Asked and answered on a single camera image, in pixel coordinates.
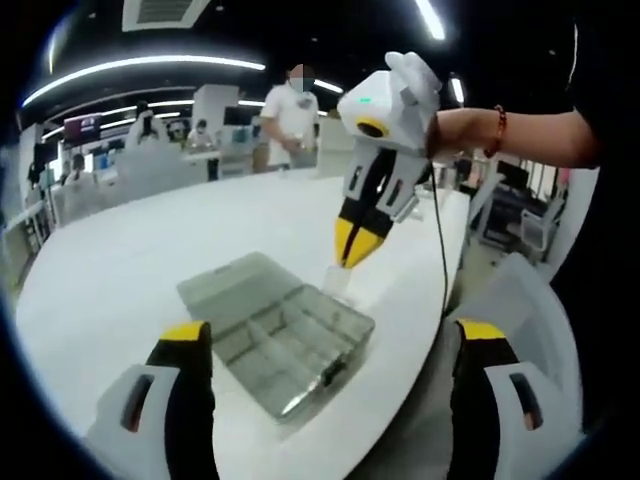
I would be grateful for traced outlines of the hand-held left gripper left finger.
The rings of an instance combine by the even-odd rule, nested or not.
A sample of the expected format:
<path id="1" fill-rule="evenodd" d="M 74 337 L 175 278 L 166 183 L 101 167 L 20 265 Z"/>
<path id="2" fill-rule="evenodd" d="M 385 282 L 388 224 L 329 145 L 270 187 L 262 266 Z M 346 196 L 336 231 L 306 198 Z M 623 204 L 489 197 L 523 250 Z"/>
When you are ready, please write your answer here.
<path id="1" fill-rule="evenodd" d="M 104 392 L 87 447 L 117 479 L 215 479 L 212 376 L 209 323 L 171 327 Z"/>

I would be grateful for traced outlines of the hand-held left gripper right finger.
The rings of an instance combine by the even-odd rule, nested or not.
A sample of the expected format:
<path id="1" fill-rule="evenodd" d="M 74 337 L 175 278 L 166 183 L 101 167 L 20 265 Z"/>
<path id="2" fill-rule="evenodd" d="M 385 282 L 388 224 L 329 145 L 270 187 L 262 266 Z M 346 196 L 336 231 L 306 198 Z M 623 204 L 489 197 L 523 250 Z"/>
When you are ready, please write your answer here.
<path id="1" fill-rule="evenodd" d="M 581 414 L 494 325 L 458 319 L 450 479 L 545 479 L 581 443 Z"/>

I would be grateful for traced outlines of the person's right hand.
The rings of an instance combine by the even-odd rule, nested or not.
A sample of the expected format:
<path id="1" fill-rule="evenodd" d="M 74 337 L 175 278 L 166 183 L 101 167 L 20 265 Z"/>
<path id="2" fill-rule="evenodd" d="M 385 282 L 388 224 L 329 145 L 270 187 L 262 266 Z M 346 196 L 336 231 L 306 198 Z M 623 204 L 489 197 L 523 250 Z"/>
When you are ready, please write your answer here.
<path id="1" fill-rule="evenodd" d="M 496 110 L 441 110 L 425 134 L 426 156 L 434 160 L 462 151 L 488 149 L 495 141 L 498 126 L 499 113 Z"/>

